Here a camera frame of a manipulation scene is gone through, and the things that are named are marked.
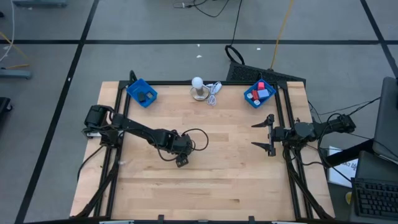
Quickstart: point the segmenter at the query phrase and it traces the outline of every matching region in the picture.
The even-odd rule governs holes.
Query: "blue basket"
[[[155,101],[157,96],[157,92],[141,78],[135,81],[131,86],[129,86],[126,91],[131,97],[133,97],[137,101],[137,103],[145,108],[149,106],[153,101]],[[145,94],[146,100],[143,103],[138,100],[138,93],[140,92],[143,92]],[[148,93],[152,94],[152,98],[149,98],[147,96]]]
[[[268,90],[269,92],[269,96],[267,98],[261,99],[260,104],[259,105],[255,105],[254,102],[248,98],[248,93],[251,93],[252,90],[257,90],[257,86],[259,82],[263,82],[264,86],[266,88],[266,90]],[[274,90],[274,88],[272,86],[270,86],[266,81],[264,81],[262,78],[256,82],[256,84],[254,84],[253,86],[250,86],[250,88],[248,90],[246,90],[244,92],[244,98],[246,99],[247,102],[249,102],[254,108],[259,108],[263,103],[265,103],[269,98],[271,98],[272,96],[274,96],[274,94],[276,93],[276,91]]]

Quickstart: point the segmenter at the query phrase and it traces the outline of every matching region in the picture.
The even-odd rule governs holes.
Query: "red block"
[[[266,87],[265,87],[264,83],[263,82],[259,82],[259,84],[257,86],[257,90],[265,90],[265,89],[266,89]]]
[[[252,90],[251,94],[253,95],[253,101],[259,99],[259,94],[256,90]]]

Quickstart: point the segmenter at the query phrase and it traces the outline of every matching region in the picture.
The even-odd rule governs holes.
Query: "wooden tabletop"
[[[134,100],[128,118],[150,128],[176,129],[179,133],[201,128],[209,135],[204,151],[189,155],[189,164],[177,168],[175,162],[164,162],[157,151],[136,136],[126,134],[120,161],[112,218],[156,220],[159,214],[167,220],[295,220],[292,196],[282,147],[275,144],[277,155],[267,153],[250,142],[267,142],[267,128],[251,125],[275,115],[279,125],[275,98],[254,109],[243,97],[248,86],[223,86],[217,94],[217,105],[195,101],[190,86],[152,86],[157,99],[148,108]],[[98,104],[114,106],[118,82],[103,82]],[[312,122],[303,83],[288,83],[294,118]],[[284,119],[288,121],[283,92],[280,91]],[[197,148],[204,146],[202,133],[190,133]],[[99,147],[100,139],[88,141],[85,158]],[[98,189],[105,150],[92,158],[81,171],[72,205],[76,215]],[[171,157],[163,152],[164,157]],[[318,152],[302,150],[304,162],[320,161]],[[306,166],[308,189],[327,213],[334,216],[323,167]],[[302,217],[303,196],[297,188]],[[108,191],[104,194],[101,214],[105,213]]]

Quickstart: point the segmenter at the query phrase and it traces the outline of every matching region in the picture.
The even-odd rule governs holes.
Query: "floor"
[[[126,80],[131,69],[146,80],[225,80],[224,46],[239,1],[230,1],[217,18],[174,9],[173,2],[69,0],[61,9],[16,7],[15,44],[30,60],[12,50],[0,67],[29,63],[33,78],[0,80],[0,96],[14,105],[0,133],[0,223],[14,223],[20,208],[18,219],[25,222],[68,218],[86,146],[82,121],[101,82]],[[202,8],[216,14],[224,3],[209,1]],[[269,68],[274,42],[260,43],[276,39],[288,5],[243,1],[240,44],[234,46],[248,65]],[[306,78],[308,99],[319,113],[378,97],[382,79],[398,75],[397,7],[395,0],[296,1],[282,36],[291,41],[281,42],[274,70]],[[0,31],[10,37],[9,2],[1,1],[0,9],[6,15]],[[373,137],[377,107],[353,116],[356,134]],[[331,134],[323,145],[344,149],[361,141]],[[47,157],[28,208],[22,200],[39,155]],[[330,191],[337,218],[345,220],[348,189],[330,184]]]

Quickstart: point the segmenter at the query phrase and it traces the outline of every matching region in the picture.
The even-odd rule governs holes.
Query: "white light bulb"
[[[195,77],[192,79],[192,86],[196,88],[197,90],[202,88],[203,86],[203,80],[200,77]]]

